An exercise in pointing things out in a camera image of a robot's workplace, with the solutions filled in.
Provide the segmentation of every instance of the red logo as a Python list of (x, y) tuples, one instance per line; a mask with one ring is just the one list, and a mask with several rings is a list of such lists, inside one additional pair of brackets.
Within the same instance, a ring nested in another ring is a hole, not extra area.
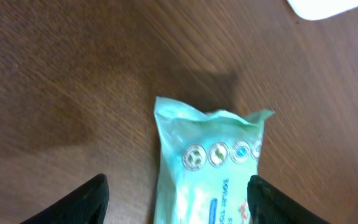
[(240, 206), (239, 213), (241, 215), (241, 224), (246, 224), (248, 219), (248, 203), (247, 200)]

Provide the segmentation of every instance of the wooden table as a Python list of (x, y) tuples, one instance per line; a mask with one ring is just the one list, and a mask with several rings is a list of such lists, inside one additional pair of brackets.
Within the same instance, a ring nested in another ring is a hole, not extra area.
[(358, 9), (304, 21), (281, 0), (0, 1), (0, 223), (101, 172), (105, 223), (152, 222), (156, 95), (275, 110), (260, 175), (358, 223)]

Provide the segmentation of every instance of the circular icon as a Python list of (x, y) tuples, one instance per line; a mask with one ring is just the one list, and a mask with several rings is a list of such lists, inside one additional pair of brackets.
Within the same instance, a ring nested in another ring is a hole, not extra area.
[(188, 170), (200, 169), (206, 161), (205, 149), (200, 145), (190, 145), (185, 149), (182, 156), (183, 165)]
[(234, 152), (230, 153), (230, 157), (235, 163), (243, 163), (247, 160), (250, 152), (248, 143), (244, 140), (236, 141), (233, 145)]
[(252, 146), (251, 157), (255, 160), (258, 160), (260, 157), (260, 152), (262, 151), (262, 140), (256, 139), (254, 145)]
[(229, 154), (229, 148), (224, 142), (217, 142), (209, 149), (208, 160), (212, 166), (219, 167), (224, 164)]

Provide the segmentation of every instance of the white object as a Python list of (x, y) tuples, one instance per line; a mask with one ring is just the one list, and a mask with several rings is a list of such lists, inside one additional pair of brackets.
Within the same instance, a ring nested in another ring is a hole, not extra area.
[(303, 19), (319, 20), (358, 7), (358, 0), (287, 0)]

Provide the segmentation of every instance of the plastic package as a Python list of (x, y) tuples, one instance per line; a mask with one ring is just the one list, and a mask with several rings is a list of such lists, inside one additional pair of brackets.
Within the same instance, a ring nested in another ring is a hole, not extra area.
[(249, 223), (247, 184), (273, 112), (202, 113), (158, 97), (154, 115), (161, 141), (154, 223)]

